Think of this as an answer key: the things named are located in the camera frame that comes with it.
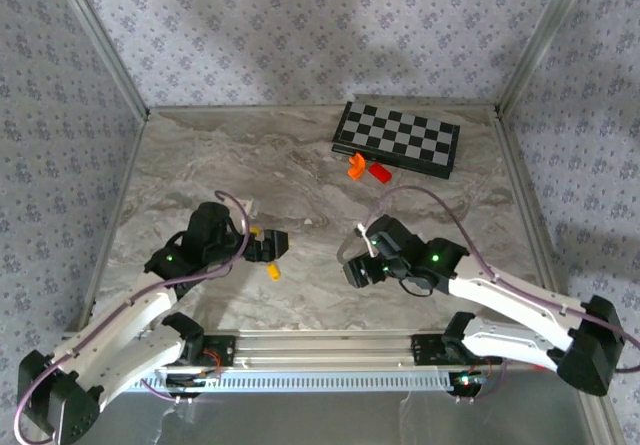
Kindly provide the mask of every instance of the wall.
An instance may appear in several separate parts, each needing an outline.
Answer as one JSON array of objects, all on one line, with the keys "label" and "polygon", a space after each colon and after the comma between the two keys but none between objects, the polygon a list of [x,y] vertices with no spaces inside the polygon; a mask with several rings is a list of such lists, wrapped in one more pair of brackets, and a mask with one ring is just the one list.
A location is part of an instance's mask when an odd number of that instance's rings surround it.
[{"label": "wall", "polygon": [[[573,295],[615,302],[640,332],[640,0],[579,0],[508,118],[517,134],[559,278]],[[623,363],[640,362],[626,347]],[[612,401],[640,443],[640,381]]]},{"label": "wall", "polygon": [[547,0],[92,0],[148,106],[495,101]]},{"label": "wall", "polygon": [[80,310],[137,120],[66,0],[0,0],[0,443],[17,364]]}]

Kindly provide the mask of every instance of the wire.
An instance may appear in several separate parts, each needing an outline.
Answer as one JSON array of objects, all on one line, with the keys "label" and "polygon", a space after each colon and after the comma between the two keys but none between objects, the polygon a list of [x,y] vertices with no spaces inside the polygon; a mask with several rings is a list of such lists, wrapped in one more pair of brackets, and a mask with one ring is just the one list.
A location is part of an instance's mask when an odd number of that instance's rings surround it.
[{"label": "wire", "polygon": [[[473,364],[473,366],[469,369],[469,372],[467,373],[472,373],[476,368],[478,368],[478,365],[480,365],[480,361],[478,360],[476,363]],[[493,365],[491,364],[491,360],[489,358],[485,358],[484,362],[486,362],[487,365],[489,365],[489,374],[487,375],[487,378],[489,378],[491,376],[491,373],[493,372]]]},{"label": "wire", "polygon": [[175,402],[176,399],[174,397],[171,397],[169,395],[164,395],[162,393],[160,393],[159,391],[157,391],[155,388],[153,388],[151,385],[149,385],[147,383],[147,381],[144,378],[140,379],[140,383],[142,384],[142,386],[144,388],[146,388],[149,393],[151,393],[151,395],[153,395],[156,398],[159,398],[160,400],[164,400],[166,402]]},{"label": "wire", "polygon": [[418,297],[418,298],[429,298],[431,295],[433,295],[433,290],[431,291],[431,293],[429,295],[421,295],[419,293],[415,293],[412,292],[411,290],[409,290],[407,288],[407,286],[403,283],[404,280],[398,280],[398,283],[400,284],[400,286],[402,287],[402,289],[407,292],[409,295],[411,295],[412,297]]},{"label": "wire", "polygon": [[202,352],[203,355],[213,358],[216,361],[216,373],[220,373],[220,367],[222,367],[222,360],[220,360],[220,355],[217,352],[205,350]]},{"label": "wire", "polygon": [[22,416],[22,411],[27,406],[27,403],[31,399],[31,395],[33,395],[33,392],[36,390],[36,388],[38,388],[40,384],[42,384],[42,382],[44,382],[49,377],[49,375],[52,375],[56,370],[58,370],[58,367],[60,365],[69,360],[69,358],[71,358],[70,355],[63,355],[61,358],[49,365],[45,369],[45,371],[42,372],[38,376],[38,378],[36,378],[31,383],[31,385],[27,387],[25,392],[22,394],[22,397],[18,401],[18,408],[16,410],[15,416],[13,417],[13,433],[16,436],[16,440],[18,440],[21,445],[44,445],[53,441],[53,437],[39,442],[25,438],[24,435],[22,435],[22,430],[20,430],[20,417]]},{"label": "wire", "polygon": [[20,430],[20,417],[22,416],[24,409],[26,408],[27,403],[31,399],[31,396],[33,395],[33,392],[35,391],[35,389],[49,375],[54,373],[62,363],[66,362],[69,358],[76,356],[84,348],[86,348],[87,345],[91,343],[91,341],[95,339],[96,336],[98,336],[98,334],[102,332],[102,330],[104,330],[107,326],[109,326],[124,310],[129,308],[131,305],[133,305],[136,302],[136,300],[145,296],[147,293],[157,290],[159,288],[162,288],[162,287],[169,288],[181,283],[190,283],[190,282],[197,282],[201,280],[218,278],[220,275],[229,273],[228,268],[230,268],[235,261],[237,261],[240,257],[242,257],[242,255],[244,254],[244,251],[247,248],[247,245],[249,244],[249,238],[251,237],[251,231],[250,231],[251,226],[249,222],[249,216],[247,215],[247,212],[245,211],[242,204],[229,193],[224,192],[222,190],[216,190],[214,192],[214,195],[221,202],[224,202],[225,199],[229,199],[240,212],[240,216],[242,217],[242,222],[243,222],[242,225],[244,226],[244,237],[242,239],[242,243],[240,244],[240,248],[238,248],[236,253],[229,259],[228,262],[218,265],[217,267],[214,267],[213,269],[207,272],[203,272],[197,275],[189,275],[186,277],[172,278],[170,280],[164,280],[161,282],[151,284],[147,287],[144,287],[143,289],[141,289],[140,291],[132,295],[129,298],[129,300],[127,300],[127,302],[122,303],[118,308],[116,308],[113,312],[111,312],[109,316],[107,316],[102,322],[100,322],[78,345],[76,345],[70,351],[62,355],[58,360],[56,360],[52,365],[50,365],[44,372],[42,372],[42,374],[40,374],[40,376],[38,376],[38,378],[34,380],[34,382],[27,388],[27,390],[23,394],[22,398],[20,399],[20,402],[18,403],[18,407],[14,415],[13,431],[16,436],[16,440],[21,445],[43,445],[46,443],[50,443],[52,440],[51,438],[49,438],[48,440],[45,440],[45,441],[34,442],[32,440],[27,439],[22,434],[22,431]]},{"label": "wire", "polygon": [[[500,278],[496,273],[493,272],[493,270],[491,269],[491,267],[489,266],[489,264],[486,262],[486,260],[484,259],[484,257],[482,256],[482,254],[480,254],[480,252],[478,251],[475,243],[473,242],[473,240],[471,239],[471,237],[469,236],[469,234],[467,233],[467,231],[465,230],[465,228],[462,226],[462,223],[460,222],[460,220],[458,220],[458,217],[456,217],[455,213],[453,213],[453,210],[451,210],[451,208],[449,208],[449,206],[447,206],[446,203],[444,203],[444,201],[438,197],[435,193],[433,193],[430,190],[427,190],[424,187],[420,187],[417,185],[402,185],[399,187],[395,187],[392,188],[391,190],[388,190],[387,192],[385,192],[379,199],[378,201],[373,205],[373,207],[371,207],[371,209],[369,210],[369,214],[367,215],[367,218],[365,219],[364,223],[365,223],[365,229],[369,227],[371,219],[373,218],[374,215],[378,215],[381,208],[382,208],[382,202],[384,200],[386,200],[388,197],[390,197],[391,195],[401,192],[401,191],[405,191],[405,190],[415,190],[418,192],[422,192],[422,193],[426,193],[427,195],[429,195],[431,198],[433,198],[436,202],[438,202],[438,204],[447,212],[447,214],[449,215],[449,217],[451,217],[451,220],[453,220],[453,222],[455,223],[455,225],[458,227],[458,230],[460,230],[460,233],[462,233],[462,236],[464,237],[464,239],[466,240],[467,244],[469,245],[469,250],[471,251],[472,255],[474,256],[474,258],[476,259],[476,262],[478,262],[478,265],[480,266],[480,268],[484,271],[484,273],[487,274],[487,276],[489,276],[489,279],[493,282],[493,283],[498,283],[500,285],[502,285],[503,287],[505,287],[507,290],[509,290],[511,293],[513,293],[514,295],[517,295],[520,298],[524,298],[525,300],[528,300],[530,302],[536,303],[538,305],[542,305],[545,307],[548,307],[552,310],[555,310],[557,312],[562,312],[562,313],[567,313],[569,315],[573,315],[574,317],[578,317],[582,320],[587,320],[589,322],[595,323],[596,325],[599,325],[603,328],[606,328],[607,330],[612,331],[615,335],[618,335],[622,338],[624,338],[625,340],[631,342],[631,344],[636,347],[638,350],[640,350],[640,340],[637,339],[636,337],[634,337],[633,335],[631,335],[629,332],[627,332],[626,330],[624,330],[622,327],[618,327],[616,325],[612,325],[598,317],[594,317],[593,315],[589,315],[588,313],[585,312],[581,312],[579,310],[575,310],[573,308],[568,308],[565,307],[564,305],[560,305],[556,302],[552,302],[551,300],[546,300],[544,298],[540,298],[536,295],[533,295],[531,293],[528,293],[524,290],[520,290],[518,287],[510,284],[509,282],[507,282],[506,280],[503,280],[502,278]],[[640,372],[640,365],[636,365],[635,367],[628,367],[628,368],[616,368],[615,370],[617,373],[637,373]]]},{"label": "wire", "polygon": [[502,385],[504,384],[504,381],[507,378],[507,368],[509,366],[509,361],[508,360],[503,360],[502,361],[502,366],[500,367],[500,376],[498,377],[498,380],[496,381],[495,385],[493,387],[491,387],[491,389],[489,389],[488,392],[483,393],[482,395],[478,395],[476,397],[473,397],[472,399],[469,399],[469,401],[477,401],[477,400],[483,400],[487,397],[490,397],[491,395],[494,395],[496,393],[498,393],[498,391],[502,388]]}]

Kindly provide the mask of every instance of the orange block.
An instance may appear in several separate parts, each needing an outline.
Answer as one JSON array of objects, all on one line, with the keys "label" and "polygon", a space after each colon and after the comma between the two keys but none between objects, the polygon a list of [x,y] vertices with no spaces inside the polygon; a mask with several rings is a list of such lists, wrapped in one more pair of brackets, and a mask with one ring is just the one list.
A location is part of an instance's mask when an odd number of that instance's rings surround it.
[{"label": "orange block", "polygon": [[349,163],[353,165],[347,172],[349,176],[354,180],[360,180],[360,177],[364,173],[367,166],[367,162],[364,157],[359,153],[356,153],[353,157],[349,158]]}]

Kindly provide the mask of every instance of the white square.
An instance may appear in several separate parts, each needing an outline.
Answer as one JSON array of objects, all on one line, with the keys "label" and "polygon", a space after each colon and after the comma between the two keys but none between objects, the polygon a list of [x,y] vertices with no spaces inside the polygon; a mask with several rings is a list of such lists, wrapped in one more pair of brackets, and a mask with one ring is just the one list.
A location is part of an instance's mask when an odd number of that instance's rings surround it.
[{"label": "white square", "polygon": [[378,148],[385,152],[392,152],[394,144],[395,142],[393,142],[392,140],[387,140],[386,138],[383,138],[382,140],[380,140],[380,145],[378,145]]},{"label": "white square", "polygon": [[403,145],[406,145],[409,143],[410,138],[411,138],[411,135],[407,135],[406,133],[399,133],[396,135],[396,143],[401,143]]},{"label": "white square", "polygon": [[394,120],[389,120],[387,121],[386,125],[384,126],[385,130],[391,130],[392,132],[397,132],[398,129],[400,128],[400,122],[396,122]]},{"label": "white square", "polygon": [[384,133],[384,128],[371,127],[371,130],[369,131],[369,136],[375,137],[375,138],[382,138],[383,133]]},{"label": "white square", "polygon": [[453,136],[450,133],[438,132],[438,142],[451,145],[451,138]]},{"label": "white square", "polygon": [[433,154],[433,163],[437,163],[440,165],[446,165],[449,163],[449,155],[446,153],[435,152]]},{"label": "white square", "polygon": [[385,110],[384,108],[379,108],[376,110],[377,118],[384,118],[385,120],[389,118],[389,110]]},{"label": "white square", "polygon": [[435,151],[436,149],[436,142],[435,140],[431,140],[429,138],[425,138],[422,140],[422,149],[423,150],[429,150],[431,152]]},{"label": "white square", "polygon": [[441,124],[439,120],[427,120],[427,129],[439,131]]},{"label": "white square", "polygon": [[402,117],[400,117],[401,123],[406,123],[408,125],[413,125],[413,121],[416,119],[415,115],[409,115],[408,113],[403,113]]},{"label": "white square", "polygon": [[424,137],[424,127],[411,125],[411,135],[414,137]]},{"label": "white square", "polygon": [[364,123],[365,125],[373,125],[373,119],[375,117],[373,115],[363,115],[360,117],[360,123]]},{"label": "white square", "polygon": [[367,138],[369,138],[369,135],[363,135],[362,133],[356,133],[356,136],[353,137],[353,140],[351,140],[353,143],[356,143],[358,145],[366,145],[367,144]]},{"label": "white square", "polygon": [[362,113],[364,112],[364,103],[353,103],[351,104],[351,108],[349,111],[354,113]]},{"label": "white square", "polygon": [[343,132],[355,132],[358,129],[358,122],[347,120],[342,127]]},{"label": "white square", "polygon": [[420,158],[421,149],[414,147],[413,145],[407,146],[407,151],[404,153],[407,157]]}]

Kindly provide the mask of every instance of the yellow object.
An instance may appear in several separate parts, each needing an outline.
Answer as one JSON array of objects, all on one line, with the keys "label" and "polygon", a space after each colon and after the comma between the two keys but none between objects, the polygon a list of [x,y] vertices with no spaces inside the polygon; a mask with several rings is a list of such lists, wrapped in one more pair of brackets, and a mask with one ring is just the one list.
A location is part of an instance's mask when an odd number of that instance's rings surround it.
[{"label": "yellow object", "polygon": [[280,280],[280,269],[278,268],[278,264],[276,262],[271,262],[267,264],[267,272],[269,272],[269,276],[271,280],[278,281]]},{"label": "yellow object", "polygon": [[351,167],[347,171],[347,173],[352,179],[360,180],[360,177],[364,173],[364,170],[367,166],[367,162],[365,161],[364,157],[356,152],[353,157],[349,158],[349,163],[353,165],[353,167]]}]

